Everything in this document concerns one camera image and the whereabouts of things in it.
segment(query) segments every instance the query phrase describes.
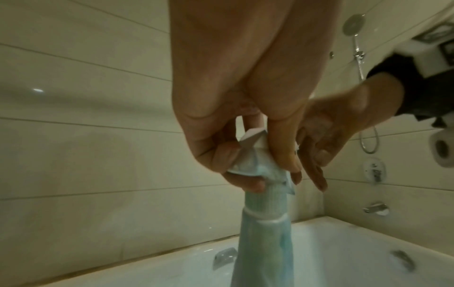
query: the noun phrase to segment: chrome faucet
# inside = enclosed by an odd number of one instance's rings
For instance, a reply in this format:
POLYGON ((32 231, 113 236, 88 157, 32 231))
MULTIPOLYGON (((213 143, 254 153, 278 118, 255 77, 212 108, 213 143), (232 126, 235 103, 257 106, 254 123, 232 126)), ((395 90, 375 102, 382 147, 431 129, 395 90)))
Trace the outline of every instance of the chrome faucet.
POLYGON ((235 262, 236 257, 238 256, 238 251, 235 248, 230 247, 219 251, 213 260, 213 270, 217 270, 227 264, 235 262))
POLYGON ((383 202, 377 202, 370 206, 363 208, 365 213, 375 213, 377 215, 386 216, 389 214, 389 208, 383 202))

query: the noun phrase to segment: sleeve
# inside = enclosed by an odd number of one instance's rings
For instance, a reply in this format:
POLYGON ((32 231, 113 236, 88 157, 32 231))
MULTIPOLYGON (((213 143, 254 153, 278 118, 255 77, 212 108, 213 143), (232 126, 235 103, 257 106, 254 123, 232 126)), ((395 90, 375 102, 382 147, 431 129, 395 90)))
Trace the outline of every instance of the sleeve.
POLYGON ((393 75, 404 87, 403 103, 396 115, 413 114, 421 121, 454 111, 454 70, 424 78, 412 57, 393 54, 375 66, 367 77, 381 72, 393 75))

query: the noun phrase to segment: bathtub handle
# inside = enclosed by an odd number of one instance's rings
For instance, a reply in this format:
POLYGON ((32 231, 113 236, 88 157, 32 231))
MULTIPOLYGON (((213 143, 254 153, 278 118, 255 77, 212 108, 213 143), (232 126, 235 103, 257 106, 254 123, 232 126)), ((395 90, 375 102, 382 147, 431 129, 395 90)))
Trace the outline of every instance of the bathtub handle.
POLYGON ((234 247, 219 251, 216 255, 214 255, 213 270, 217 270, 227 264, 235 262, 237 256, 238 251, 234 247))

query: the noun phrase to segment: person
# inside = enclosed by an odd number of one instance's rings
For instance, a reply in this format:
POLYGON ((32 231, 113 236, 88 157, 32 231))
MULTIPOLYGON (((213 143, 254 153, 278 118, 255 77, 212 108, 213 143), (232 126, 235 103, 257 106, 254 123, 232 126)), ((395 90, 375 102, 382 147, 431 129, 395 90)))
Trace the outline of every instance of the person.
POLYGON ((170 0, 172 104, 193 156, 233 185, 262 178, 227 173, 245 129, 268 117, 269 148, 301 180, 295 138, 321 78, 341 0, 170 0))
POLYGON ((357 132, 401 114, 418 121, 454 111, 454 23, 442 22, 395 47, 367 79, 352 89, 306 105, 299 158, 307 175, 323 190, 320 167, 327 166, 357 132))

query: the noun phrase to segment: hand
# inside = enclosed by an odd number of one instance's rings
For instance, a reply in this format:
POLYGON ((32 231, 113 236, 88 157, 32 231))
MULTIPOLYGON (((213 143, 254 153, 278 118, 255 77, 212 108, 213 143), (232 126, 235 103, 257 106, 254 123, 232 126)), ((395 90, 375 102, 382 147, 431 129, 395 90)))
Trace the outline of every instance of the hand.
POLYGON ((269 146, 292 172, 298 123, 331 45, 338 0, 170 1, 172 102, 194 157, 232 184, 261 191, 263 179, 226 172, 245 129, 268 117, 269 146))
POLYGON ((396 78, 379 73, 349 91, 308 102, 297 135, 298 156, 319 190, 327 188, 320 167, 327 166, 355 133, 391 118, 403 94, 396 78))

